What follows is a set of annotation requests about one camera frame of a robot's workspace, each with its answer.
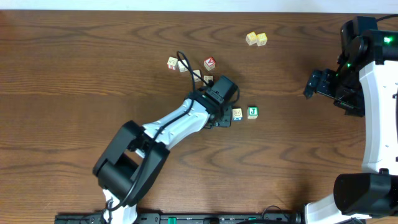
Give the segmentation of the blue edged picture block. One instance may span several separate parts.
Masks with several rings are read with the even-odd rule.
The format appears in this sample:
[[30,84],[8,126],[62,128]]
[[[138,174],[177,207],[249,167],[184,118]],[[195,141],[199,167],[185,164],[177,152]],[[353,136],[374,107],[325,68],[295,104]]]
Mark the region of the blue edged picture block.
[[241,108],[232,109],[233,121],[241,121],[243,119],[243,111]]

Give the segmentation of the green letter J block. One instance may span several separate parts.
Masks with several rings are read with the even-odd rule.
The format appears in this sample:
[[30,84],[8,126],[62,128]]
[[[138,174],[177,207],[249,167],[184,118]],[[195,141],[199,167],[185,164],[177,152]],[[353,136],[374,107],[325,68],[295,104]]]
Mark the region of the green letter J block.
[[259,110],[256,106],[250,106],[247,110],[248,119],[256,119],[259,116]]

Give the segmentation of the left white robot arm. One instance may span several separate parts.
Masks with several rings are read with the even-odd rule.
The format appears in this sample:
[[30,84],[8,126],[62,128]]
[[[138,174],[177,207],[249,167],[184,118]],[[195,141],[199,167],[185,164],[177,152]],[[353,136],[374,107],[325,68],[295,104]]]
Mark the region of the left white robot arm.
[[230,93],[195,90],[167,116],[121,126],[93,168],[106,197],[105,223],[134,223],[136,205],[152,187],[171,148],[205,126],[231,122]]

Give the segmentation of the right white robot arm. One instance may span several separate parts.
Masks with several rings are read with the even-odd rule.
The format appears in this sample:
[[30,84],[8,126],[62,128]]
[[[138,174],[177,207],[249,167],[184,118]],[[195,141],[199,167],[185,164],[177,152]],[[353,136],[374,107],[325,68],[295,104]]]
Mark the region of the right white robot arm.
[[397,33],[344,28],[337,71],[315,70],[303,92],[364,117],[361,172],[340,174],[333,193],[304,208],[304,223],[359,223],[397,216]]

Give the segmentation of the wooden block round picture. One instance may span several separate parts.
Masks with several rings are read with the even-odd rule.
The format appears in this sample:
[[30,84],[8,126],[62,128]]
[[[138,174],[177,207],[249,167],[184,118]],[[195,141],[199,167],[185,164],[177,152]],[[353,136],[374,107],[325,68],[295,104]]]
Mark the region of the wooden block round picture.
[[205,75],[204,77],[203,77],[203,79],[204,79],[204,83],[203,83],[203,85],[204,86],[213,86],[214,85],[214,82],[213,82],[213,76],[211,76],[211,75]]

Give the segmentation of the wooden block animal picture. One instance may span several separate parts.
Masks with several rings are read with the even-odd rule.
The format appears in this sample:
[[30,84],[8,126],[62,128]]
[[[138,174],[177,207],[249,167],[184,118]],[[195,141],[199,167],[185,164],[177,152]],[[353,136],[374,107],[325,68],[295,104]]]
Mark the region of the wooden block animal picture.
[[194,80],[194,82],[200,82],[201,81],[200,70],[193,70],[193,80]]

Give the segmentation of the red letter A block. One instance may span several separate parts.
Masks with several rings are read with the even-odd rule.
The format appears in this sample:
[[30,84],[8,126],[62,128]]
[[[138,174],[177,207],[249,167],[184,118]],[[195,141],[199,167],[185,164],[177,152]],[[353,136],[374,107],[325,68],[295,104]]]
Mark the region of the red letter A block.
[[205,68],[210,71],[216,67],[216,62],[213,57],[206,58],[203,62]]

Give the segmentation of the plain wooden picture block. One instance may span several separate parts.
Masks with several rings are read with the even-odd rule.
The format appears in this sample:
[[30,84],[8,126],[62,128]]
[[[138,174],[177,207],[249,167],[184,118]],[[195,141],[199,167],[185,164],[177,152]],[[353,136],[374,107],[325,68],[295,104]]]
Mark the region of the plain wooden picture block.
[[186,60],[178,60],[177,65],[181,73],[188,71],[189,66]]

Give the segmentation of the wooden block red bottom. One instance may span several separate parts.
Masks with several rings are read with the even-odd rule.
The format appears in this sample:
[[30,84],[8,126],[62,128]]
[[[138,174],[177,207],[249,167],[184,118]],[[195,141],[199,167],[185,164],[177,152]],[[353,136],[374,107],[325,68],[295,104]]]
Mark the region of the wooden block red bottom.
[[178,59],[175,57],[169,57],[167,61],[167,67],[170,70],[176,70],[178,65]]

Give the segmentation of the yellow block left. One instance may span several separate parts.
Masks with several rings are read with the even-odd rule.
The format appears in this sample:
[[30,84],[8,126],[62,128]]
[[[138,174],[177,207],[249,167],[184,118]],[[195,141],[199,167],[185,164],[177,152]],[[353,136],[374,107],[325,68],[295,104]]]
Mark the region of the yellow block left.
[[253,45],[257,42],[257,34],[255,32],[250,32],[246,35],[246,42],[248,45]]

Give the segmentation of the yellow block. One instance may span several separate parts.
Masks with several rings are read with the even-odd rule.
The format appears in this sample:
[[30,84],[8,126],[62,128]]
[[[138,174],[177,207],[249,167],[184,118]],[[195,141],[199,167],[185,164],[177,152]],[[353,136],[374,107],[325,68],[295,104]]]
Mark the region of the yellow block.
[[256,42],[256,44],[257,44],[259,47],[260,47],[260,46],[263,46],[263,45],[266,45],[266,44],[267,44],[267,40],[268,40],[268,38],[267,38],[266,33],[265,33],[265,32],[260,33],[260,34],[257,35],[257,42]]
[[255,32],[250,32],[246,35],[246,42],[248,45],[253,45],[257,42],[257,34]]

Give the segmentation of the yellow block right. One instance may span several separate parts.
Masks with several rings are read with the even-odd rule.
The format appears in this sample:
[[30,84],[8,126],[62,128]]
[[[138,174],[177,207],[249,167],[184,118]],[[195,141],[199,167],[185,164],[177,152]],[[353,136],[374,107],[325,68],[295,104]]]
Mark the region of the yellow block right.
[[263,46],[263,45],[266,45],[266,44],[267,44],[267,40],[268,40],[268,38],[267,38],[266,33],[265,33],[265,32],[260,33],[260,34],[257,35],[257,42],[256,42],[256,44],[257,44],[259,47],[260,47],[260,46]]

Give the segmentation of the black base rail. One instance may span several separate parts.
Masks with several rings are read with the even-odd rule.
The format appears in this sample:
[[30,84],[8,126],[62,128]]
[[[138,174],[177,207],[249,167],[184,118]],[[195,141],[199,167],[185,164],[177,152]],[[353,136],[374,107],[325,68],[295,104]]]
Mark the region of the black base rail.
[[54,224],[234,224],[234,223],[289,223],[304,224],[304,215],[300,212],[288,213],[276,206],[266,208],[261,213],[137,213],[120,216],[116,212],[103,210],[95,213],[60,213],[55,216]]

